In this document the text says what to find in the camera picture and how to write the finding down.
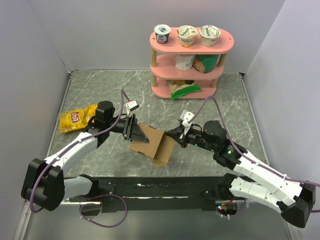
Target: cable tie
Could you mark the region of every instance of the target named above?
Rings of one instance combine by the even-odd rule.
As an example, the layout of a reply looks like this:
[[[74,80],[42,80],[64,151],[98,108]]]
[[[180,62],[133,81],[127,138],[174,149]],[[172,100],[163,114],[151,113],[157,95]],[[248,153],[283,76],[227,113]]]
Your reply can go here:
[[[130,108],[128,106],[128,103],[125,104],[125,109],[126,109],[126,115],[129,117],[129,114],[130,114]]]
[[[288,176],[287,174],[283,174],[283,178],[282,178],[282,180],[283,180],[282,182],[283,182],[283,183],[285,182],[287,176]]]

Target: pink shelf tier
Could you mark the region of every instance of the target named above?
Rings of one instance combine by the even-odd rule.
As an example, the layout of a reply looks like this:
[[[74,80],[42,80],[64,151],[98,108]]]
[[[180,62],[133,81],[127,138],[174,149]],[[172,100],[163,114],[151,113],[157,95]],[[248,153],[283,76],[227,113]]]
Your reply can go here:
[[[183,47],[178,42],[177,27],[171,27],[168,43],[161,45],[157,43],[156,34],[150,36],[151,47],[159,53],[171,54],[225,54],[234,46],[235,40],[226,30],[221,29],[221,35],[213,46],[203,46],[200,40],[200,33],[196,36],[194,43],[190,47]]]
[[[153,74],[161,79],[208,80],[217,79],[224,71],[223,66],[215,66],[211,72],[201,73],[194,67],[181,71],[175,67],[175,55],[163,54],[156,57],[156,66],[151,67]]]
[[[180,99],[205,99],[216,91],[216,87],[210,86],[211,80],[195,80],[195,82],[201,87],[201,90],[179,97]],[[159,98],[170,99],[171,93],[167,80],[157,77],[156,84],[156,86],[152,86],[154,94]]]

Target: white container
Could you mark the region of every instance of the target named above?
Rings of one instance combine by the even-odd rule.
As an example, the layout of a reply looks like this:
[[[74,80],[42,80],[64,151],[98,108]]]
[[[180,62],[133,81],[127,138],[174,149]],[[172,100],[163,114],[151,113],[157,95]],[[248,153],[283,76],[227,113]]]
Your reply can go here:
[[[212,47],[218,37],[221,35],[221,30],[212,25],[204,25],[200,28],[201,44],[206,47]]]
[[[192,68],[195,55],[175,55],[175,67],[181,71],[187,71]]]
[[[176,30],[178,41],[182,47],[191,47],[195,37],[198,35],[198,30],[194,26],[184,25]]]

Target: blue yogurt cup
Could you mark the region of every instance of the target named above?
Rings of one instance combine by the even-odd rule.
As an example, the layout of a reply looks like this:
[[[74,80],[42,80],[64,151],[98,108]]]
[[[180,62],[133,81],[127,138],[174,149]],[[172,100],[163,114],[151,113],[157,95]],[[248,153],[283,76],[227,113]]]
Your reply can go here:
[[[171,28],[168,25],[160,24],[154,27],[155,39],[158,44],[165,45],[168,43]]]

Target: yogurt cup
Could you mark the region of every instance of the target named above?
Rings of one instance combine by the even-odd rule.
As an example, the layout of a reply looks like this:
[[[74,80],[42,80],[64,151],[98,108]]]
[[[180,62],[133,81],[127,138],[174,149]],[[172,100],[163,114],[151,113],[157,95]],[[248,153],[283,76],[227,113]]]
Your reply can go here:
[[[174,65],[181,71],[187,71],[192,68],[195,55],[175,55]]]
[[[198,30],[194,26],[184,25],[176,30],[178,41],[182,47],[191,47],[194,44],[195,37],[198,35]]]
[[[168,25],[160,24],[154,27],[155,39],[158,44],[165,45],[168,43],[171,28]]]
[[[200,34],[201,44],[206,47],[212,47],[221,35],[221,30],[216,26],[204,25],[200,28]]]

